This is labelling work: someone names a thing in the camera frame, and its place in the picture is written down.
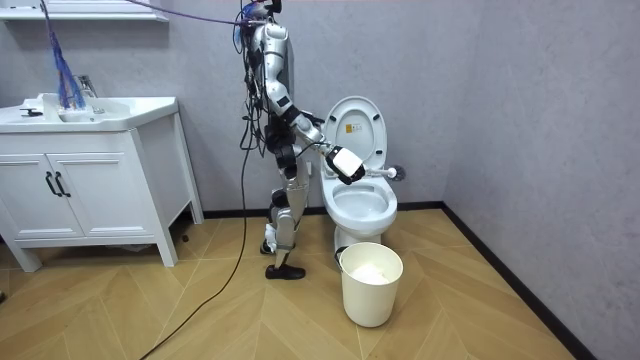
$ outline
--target black cable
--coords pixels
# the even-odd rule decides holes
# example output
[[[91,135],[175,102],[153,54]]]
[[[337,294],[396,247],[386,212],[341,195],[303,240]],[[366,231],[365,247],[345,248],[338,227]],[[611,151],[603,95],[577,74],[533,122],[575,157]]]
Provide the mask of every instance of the black cable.
[[[243,231],[243,235],[242,235],[242,247],[240,248],[240,255],[238,256],[238,260],[236,261],[236,265],[233,268],[233,271],[231,272],[231,275],[227,279],[227,282],[225,282],[224,285],[222,285],[222,288],[220,290],[218,290],[218,292],[215,293],[215,295],[211,296],[210,298],[205,300],[202,304],[200,304],[191,313],[191,315],[189,315],[180,324],[180,326],[178,326],[175,330],[173,330],[171,332],[171,334],[169,334],[167,337],[165,337],[164,340],[159,342],[156,346],[154,346],[151,350],[149,350],[146,354],[144,354],[140,358],[140,360],[146,359],[149,355],[151,355],[151,353],[156,351],[160,346],[162,346],[165,342],[167,342],[167,340],[169,340],[173,335],[175,335],[175,333],[177,333],[178,330],[180,330],[200,309],[202,309],[203,306],[205,306],[209,301],[213,300],[216,296],[220,295],[222,293],[222,291],[224,291],[224,289],[227,288],[227,285],[229,285],[229,283],[231,282],[231,279],[233,279],[233,276],[236,274],[236,271],[238,270],[238,266],[240,265],[240,260],[242,260],[242,254],[244,253],[245,244],[247,243],[247,205],[246,205],[246,200],[245,200],[245,195],[244,195],[244,173],[245,173],[245,169],[247,167],[247,159],[249,158],[249,153],[250,152],[251,152],[251,150],[245,150],[244,160],[242,161],[242,173],[240,174],[240,191],[242,193],[242,215],[244,217],[244,231]]]
[[[240,0],[240,11],[238,11],[238,15],[236,15],[236,18],[234,20],[234,22],[238,22],[238,18],[240,18],[240,20],[244,20],[244,11],[242,8],[242,0]],[[238,54],[242,54],[242,50],[238,49],[238,45],[236,44],[236,30],[238,29],[238,25],[234,24],[233,25],[233,32],[231,33],[231,39],[233,40],[233,47],[236,49],[236,52]]]
[[[300,151],[300,154],[296,155],[296,158],[299,158],[300,156],[302,156],[302,154],[304,154],[304,152],[307,151],[307,149],[309,149],[313,145],[331,145],[331,144],[325,143],[325,142],[322,142],[322,141],[312,142],[311,144],[305,146],[304,149],[302,149],[302,151]]]
[[[241,37],[242,41],[242,61],[245,68],[245,82],[247,85],[247,98],[245,99],[245,108],[247,115],[242,119],[246,121],[244,133],[240,139],[240,149],[242,150],[254,150],[258,149],[260,156],[264,158],[266,151],[266,139],[261,131],[260,118],[262,117],[262,98],[258,98],[255,94],[255,89],[258,87],[255,83],[254,74],[251,70],[251,64],[247,54],[248,39],[245,36]]]
[[[242,0],[240,0],[240,13],[238,13],[238,16],[241,16],[242,18],[244,18],[244,16],[242,15]],[[243,54],[243,58],[245,55],[245,44],[244,44],[244,39],[242,39],[242,51],[240,53]],[[235,30],[234,30],[234,37],[233,37],[233,45],[234,47],[236,46],[235,44]],[[173,330],[167,337],[164,338],[164,340],[162,340],[161,342],[159,342],[158,344],[156,344],[153,348],[151,348],[151,350],[147,351],[146,354],[144,354],[140,360],[144,360],[147,357],[149,357],[149,355],[151,355],[154,351],[156,351],[160,346],[162,346],[164,343],[166,343],[169,339],[171,339],[171,337],[173,335],[175,335],[180,329],[182,329],[182,327],[189,321],[191,320],[191,318],[200,310],[202,309],[203,306],[205,306],[207,303],[209,303],[209,301],[215,299],[218,295],[220,295],[224,289],[227,288],[227,285],[229,285],[229,283],[231,282],[231,280],[233,279],[233,276],[236,274],[236,271],[238,270],[238,267],[240,266],[240,261],[242,260],[242,254],[244,253],[244,248],[245,245],[247,243],[247,204],[246,204],[246,198],[245,198],[245,194],[244,194],[244,173],[247,167],[247,160],[249,159],[249,153],[251,152],[251,150],[254,149],[258,149],[258,151],[260,151],[260,141],[262,140],[264,142],[264,137],[262,137],[262,134],[259,131],[259,127],[260,127],[260,109],[257,110],[257,122],[258,122],[258,130],[256,131],[255,129],[255,122],[256,119],[253,118],[254,116],[254,111],[256,108],[258,108],[257,106],[255,106],[254,104],[252,104],[251,106],[249,106],[246,102],[245,105],[247,106],[247,124],[245,126],[245,131],[244,134],[242,135],[242,140],[240,142],[240,148],[242,150],[244,150],[244,160],[242,161],[242,172],[240,173],[240,192],[242,195],[242,216],[244,218],[244,230],[243,230],[243,234],[242,234],[242,247],[240,248],[240,255],[238,256],[238,260],[236,261],[236,265],[233,268],[233,271],[231,272],[231,275],[229,276],[229,278],[227,279],[227,281],[224,283],[224,285],[222,285],[222,288],[220,288],[220,290],[218,290],[217,293],[215,293],[213,296],[211,296],[210,298],[208,298],[207,300],[205,300],[204,302],[202,302],[195,310],[193,310],[193,312],[187,316],[186,319],[184,319],[184,321],[175,329]],[[245,142],[246,136],[247,134],[250,134],[251,136],[249,136],[249,145],[246,147],[243,147],[243,144]],[[253,139],[256,139],[256,147],[253,146]],[[264,150],[262,150],[261,152],[262,157],[264,157]]]

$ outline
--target herringbone floor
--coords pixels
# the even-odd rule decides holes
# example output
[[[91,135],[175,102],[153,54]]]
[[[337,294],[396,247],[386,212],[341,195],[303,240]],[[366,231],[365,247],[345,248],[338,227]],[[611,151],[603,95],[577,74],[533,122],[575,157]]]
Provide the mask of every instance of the herringbone floor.
[[[404,261],[395,308],[383,326],[353,324],[333,263],[333,224],[303,219],[292,263],[301,281],[267,281],[259,255],[264,220],[249,220],[248,244],[229,287],[152,359],[572,359],[439,210],[401,212],[384,243]],[[188,242],[179,240],[181,235]],[[182,261],[164,268],[141,254],[42,250],[33,274],[0,270],[10,298],[0,306],[2,359],[137,359],[227,279],[242,220],[177,226]],[[15,267],[0,252],[0,269]]]

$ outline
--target robot leg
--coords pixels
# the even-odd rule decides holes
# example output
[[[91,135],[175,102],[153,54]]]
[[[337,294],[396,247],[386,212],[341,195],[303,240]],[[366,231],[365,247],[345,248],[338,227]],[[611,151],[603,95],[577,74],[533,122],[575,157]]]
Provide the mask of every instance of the robot leg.
[[[297,145],[287,145],[283,146],[281,151],[276,152],[284,190],[276,190],[273,193],[273,206],[270,209],[272,221],[267,224],[265,232],[265,243],[270,245],[269,238],[273,236],[271,229],[275,229],[276,261],[274,265],[267,268],[266,277],[268,279],[295,280],[305,276],[304,269],[286,264],[289,252],[295,246],[295,233],[309,194],[309,174],[305,162],[296,158],[300,150]]]

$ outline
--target sink faucet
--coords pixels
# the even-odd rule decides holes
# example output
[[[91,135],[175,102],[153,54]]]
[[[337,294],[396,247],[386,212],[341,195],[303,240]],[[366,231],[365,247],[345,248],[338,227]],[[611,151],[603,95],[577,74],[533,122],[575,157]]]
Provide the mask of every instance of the sink faucet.
[[[98,94],[96,94],[96,89],[93,87],[89,75],[74,75],[73,77],[76,78],[78,83],[80,83],[80,92],[82,93],[82,96],[98,98]],[[95,106],[92,107],[94,114],[104,114],[104,109]]]

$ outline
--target white trash bin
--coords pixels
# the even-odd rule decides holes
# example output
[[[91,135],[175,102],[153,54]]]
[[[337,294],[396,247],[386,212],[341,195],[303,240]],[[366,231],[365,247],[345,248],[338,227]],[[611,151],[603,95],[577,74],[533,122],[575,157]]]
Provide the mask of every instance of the white trash bin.
[[[363,242],[338,252],[336,260],[338,256],[342,301],[349,318],[364,327],[384,324],[391,316],[402,276],[398,254],[386,246]]]

